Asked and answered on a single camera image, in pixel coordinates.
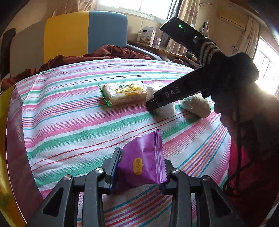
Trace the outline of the person right hand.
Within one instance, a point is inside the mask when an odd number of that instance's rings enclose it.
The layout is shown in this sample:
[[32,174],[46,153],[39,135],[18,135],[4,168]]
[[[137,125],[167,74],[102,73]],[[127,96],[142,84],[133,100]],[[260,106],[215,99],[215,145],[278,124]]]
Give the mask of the person right hand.
[[227,91],[211,98],[233,141],[240,142],[249,155],[278,156],[278,98],[256,84],[239,96]]

